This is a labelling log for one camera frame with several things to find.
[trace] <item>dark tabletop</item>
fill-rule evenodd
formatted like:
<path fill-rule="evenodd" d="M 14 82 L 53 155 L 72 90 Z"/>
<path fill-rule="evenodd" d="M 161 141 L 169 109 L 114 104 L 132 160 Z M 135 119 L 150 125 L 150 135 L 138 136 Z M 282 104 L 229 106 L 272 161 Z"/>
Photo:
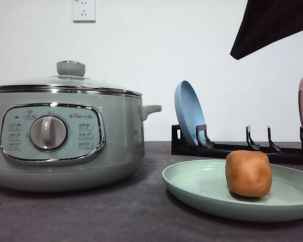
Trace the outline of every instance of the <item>dark tabletop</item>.
<path fill-rule="evenodd" d="M 257 223 L 191 208 L 167 189 L 162 170 L 204 159 L 171 155 L 170 142 L 146 142 L 140 169 L 113 185 L 64 193 L 0 187 L 0 242 L 303 241 L 303 219 Z M 303 170 L 303 165 L 286 165 Z"/>

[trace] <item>control dial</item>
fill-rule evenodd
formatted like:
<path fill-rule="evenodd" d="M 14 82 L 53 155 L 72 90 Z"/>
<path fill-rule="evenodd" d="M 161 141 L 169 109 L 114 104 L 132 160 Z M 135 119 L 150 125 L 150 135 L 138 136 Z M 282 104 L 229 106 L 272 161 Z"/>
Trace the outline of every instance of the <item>control dial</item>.
<path fill-rule="evenodd" d="M 54 150 L 64 144 L 67 132 L 67 127 L 61 119 L 44 116 L 31 126 L 30 139 L 41 150 Z"/>

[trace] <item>fabric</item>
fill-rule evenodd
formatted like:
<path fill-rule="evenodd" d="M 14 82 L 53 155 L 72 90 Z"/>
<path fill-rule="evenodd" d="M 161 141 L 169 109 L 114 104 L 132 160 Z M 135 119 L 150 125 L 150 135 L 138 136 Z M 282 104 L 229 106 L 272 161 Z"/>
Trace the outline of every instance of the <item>fabric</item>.
<path fill-rule="evenodd" d="M 231 55 L 241 59 L 303 30 L 303 0 L 248 0 Z"/>

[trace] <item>dish rack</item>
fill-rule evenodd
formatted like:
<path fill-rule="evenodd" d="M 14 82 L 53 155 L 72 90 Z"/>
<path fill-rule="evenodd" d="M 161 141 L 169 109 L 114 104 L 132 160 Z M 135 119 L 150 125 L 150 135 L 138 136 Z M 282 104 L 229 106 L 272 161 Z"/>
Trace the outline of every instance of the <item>dish rack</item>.
<path fill-rule="evenodd" d="M 207 139 L 203 143 L 199 138 L 200 132 L 204 132 Z M 299 128 L 301 140 L 300 148 L 287 148 L 275 145 L 271 140 L 271 128 L 267 127 L 269 146 L 256 144 L 250 136 L 250 126 L 246 127 L 246 145 L 220 144 L 211 141 L 207 134 L 207 125 L 196 126 L 197 147 L 191 146 L 184 139 L 179 125 L 172 125 L 172 155 L 189 155 L 199 157 L 226 158 L 234 150 L 262 151 L 268 155 L 271 163 L 301 164 L 303 165 L 303 127 Z"/>

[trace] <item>cooker lid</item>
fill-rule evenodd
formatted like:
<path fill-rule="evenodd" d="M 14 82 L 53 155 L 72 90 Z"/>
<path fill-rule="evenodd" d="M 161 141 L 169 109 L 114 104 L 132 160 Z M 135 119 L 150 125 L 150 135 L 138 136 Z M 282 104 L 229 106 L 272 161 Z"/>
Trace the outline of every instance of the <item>cooker lid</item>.
<path fill-rule="evenodd" d="M 84 77 L 85 65 L 72 60 L 57 63 L 57 76 L 35 78 L 18 85 L 0 86 L 2 92 L 54 92 L 54 93 L 101 93 L 141 97 L 141 93 L 123 87 Z"/>

